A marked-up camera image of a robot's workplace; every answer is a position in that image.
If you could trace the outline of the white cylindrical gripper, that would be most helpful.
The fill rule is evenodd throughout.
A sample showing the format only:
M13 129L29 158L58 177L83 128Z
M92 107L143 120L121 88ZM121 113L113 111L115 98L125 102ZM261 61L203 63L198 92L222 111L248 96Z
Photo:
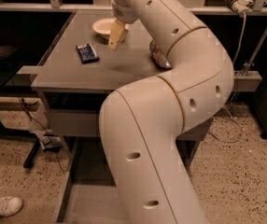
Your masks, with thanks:
M122 42L127 33L128 29L126 24L133 24L137 21L137 16L134 9L128 5L120 4L116 1L112 2L113 14L117 18L111 25L108 46L115 50L119 43Z

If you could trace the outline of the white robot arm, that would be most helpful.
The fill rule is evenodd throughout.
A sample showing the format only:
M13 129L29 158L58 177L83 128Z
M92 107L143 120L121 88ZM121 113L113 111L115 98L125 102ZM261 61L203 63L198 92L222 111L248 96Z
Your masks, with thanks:
M107 96L101 141L131 224L209 224L176 139L212 118L233 87L230 56L177 0L114 0L119 21L141 21L170 70Z

